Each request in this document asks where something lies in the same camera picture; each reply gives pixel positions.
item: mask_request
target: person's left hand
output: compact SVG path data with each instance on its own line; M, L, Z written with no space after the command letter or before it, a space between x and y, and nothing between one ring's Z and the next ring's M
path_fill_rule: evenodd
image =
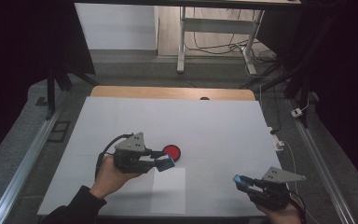
M113 156L105 155L94 185L89 191L95 197L103 199L119 190L132 178L141 174L122 174L115 166Z

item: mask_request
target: white wall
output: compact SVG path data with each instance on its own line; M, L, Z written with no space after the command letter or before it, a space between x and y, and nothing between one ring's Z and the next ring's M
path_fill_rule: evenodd
M89 49L157 49L155 7L78 4Z

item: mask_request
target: wooden desk top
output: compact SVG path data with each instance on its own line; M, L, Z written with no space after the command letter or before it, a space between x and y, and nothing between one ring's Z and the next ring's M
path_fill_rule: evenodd
M208 97L210 100L254 101L255 95L249 90L166 88L166 87L129 87L97 86L92 89L94 97L124 97L149 99L183 99L199 100Z

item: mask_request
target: gray carpet floor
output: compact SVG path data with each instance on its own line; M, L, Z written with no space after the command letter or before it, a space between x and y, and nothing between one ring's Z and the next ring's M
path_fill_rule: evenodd
M243 59L186 58L185 72L182 75L176 74L174 58L158 58L144 52L133 54L93 51L92 59L97 76L91 77L102 85L237 89L240 84L251 79L244 72ZM267 64L259 64L257 70L260 73L267 67ZM276 71L270 76L276 77L281 73L282 71ZM36 212L76 125L81 107L92 90L92 87L83 80L72 75L70 78L74 87L65 94L62 113L48 141L44 144L34 169L21 190L21 195L10 211L7 223L38 223L40 221ZM257 89L269 80L268 78L261 80L254 85L254 88ZM282 168L291 172L295 169L290 146L295 158L296 171L307 177L307 181L298 183L297 188L310 214L317 220L316 222L308 217L309 223L341 223L295 121L290 116L287 100L282 95L285 85L286 83L282 83L263 92L261 97L258 91L255 92L256 99L260 101L261 98L266 123L274 129L281 129L277 135L280 140L287 143L284 151L277 154ZM59 89L56 89L56 94L57 98L62 97ZM46 81L36 83L29 89L26 106L0 146L0 198L44 121L47 107L37 102L43 101L46 96ZM309 130L358 221L358 172L339 144L318 120L314 112L315 104L317 102L310 98Z

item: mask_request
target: white sheet of paper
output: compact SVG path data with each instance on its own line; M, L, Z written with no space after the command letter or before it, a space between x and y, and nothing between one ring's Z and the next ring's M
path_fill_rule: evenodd
M186 168L155 172L150 213L186 212Z

